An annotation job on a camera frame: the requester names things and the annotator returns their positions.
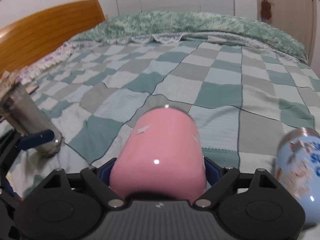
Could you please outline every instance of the metal screw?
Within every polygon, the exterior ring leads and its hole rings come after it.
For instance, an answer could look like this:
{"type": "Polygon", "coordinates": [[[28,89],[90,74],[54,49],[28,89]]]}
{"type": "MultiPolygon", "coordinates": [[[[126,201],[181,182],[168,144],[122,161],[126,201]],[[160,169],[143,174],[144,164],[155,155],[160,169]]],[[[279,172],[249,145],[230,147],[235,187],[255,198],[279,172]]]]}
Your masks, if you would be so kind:
{"type": "Polygon", "coordinates": [[[111,199],[109,200],[108,205],[110,207],[118,208],[124,205],[124,201],[121,199],[111,199]]]}
{"type": "Polygon", "coordinates": [[[198,200],[196,201],[196,205],[197,205],[198,207],[208,207],[208,206],[211,205],[211,201],[208,200],[208,199],[198,199],[198,200]]]}

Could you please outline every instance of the patchwork blanket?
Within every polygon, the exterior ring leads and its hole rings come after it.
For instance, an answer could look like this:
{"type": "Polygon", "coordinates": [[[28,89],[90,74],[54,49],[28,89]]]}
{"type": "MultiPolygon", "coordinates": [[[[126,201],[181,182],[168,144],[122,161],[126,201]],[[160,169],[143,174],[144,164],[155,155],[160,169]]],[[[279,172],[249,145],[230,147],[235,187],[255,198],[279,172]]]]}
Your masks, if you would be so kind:
{"type": "Polygon", "coordinates": [[[320,131],[319,78],[269,49],[197,39],[100,46],[74,52],[37,82],[32,98],[65,143],[51,159],[19,154],[9,180],[23,197],[54,168],[74,173],[117,157],[156,106],[188,112],[204,155],[242,172],[272,171],[279,140],[295,127],[320,131]]]}

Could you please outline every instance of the door frame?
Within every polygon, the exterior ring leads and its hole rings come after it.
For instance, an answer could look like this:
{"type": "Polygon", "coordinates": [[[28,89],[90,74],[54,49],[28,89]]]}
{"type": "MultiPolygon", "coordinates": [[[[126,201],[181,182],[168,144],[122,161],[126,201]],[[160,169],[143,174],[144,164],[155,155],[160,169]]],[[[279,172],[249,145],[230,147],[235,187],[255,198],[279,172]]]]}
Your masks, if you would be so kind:
{"type": "MultiPolygon", "coordinates": [[[[258,21],[261,21],[261,2],[262,0],[257,0],[257,19],[258,21]]],[[[313,58],[313,52],[315,49],[315,43],[316,43],[316,29],[317,29],[317,3],[316,0],[313,0],[313,16],[312,16],[312,35],[311,35],[311,44],[310,44],[310,52],[308,56],[308,65],[311,65],[312,58],[313,58]]]]}

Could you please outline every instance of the headboard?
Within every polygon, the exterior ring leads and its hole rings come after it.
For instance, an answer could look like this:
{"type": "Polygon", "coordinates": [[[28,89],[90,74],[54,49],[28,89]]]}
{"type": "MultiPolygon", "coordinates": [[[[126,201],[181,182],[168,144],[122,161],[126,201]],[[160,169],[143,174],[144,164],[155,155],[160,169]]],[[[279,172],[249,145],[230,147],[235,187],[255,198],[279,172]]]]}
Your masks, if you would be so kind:
{"type": "Polygon", "coordinates": [[[104,20],[98,0],[82,0],[37,12],[0,29],[0,73],[34,63],[104,20]]]}

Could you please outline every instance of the blue can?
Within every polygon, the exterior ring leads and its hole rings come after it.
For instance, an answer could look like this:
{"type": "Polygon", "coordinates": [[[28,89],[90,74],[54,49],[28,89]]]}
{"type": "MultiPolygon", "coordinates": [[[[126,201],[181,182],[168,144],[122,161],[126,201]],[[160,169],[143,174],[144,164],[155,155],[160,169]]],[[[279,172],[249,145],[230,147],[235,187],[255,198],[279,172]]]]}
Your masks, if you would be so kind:
{"type": "Polygon", "coordinates": [[[320,222],[320,135],[310,128],[297,128],[280,141],[276,179],[300,203],[306,225],[320,222]]]}

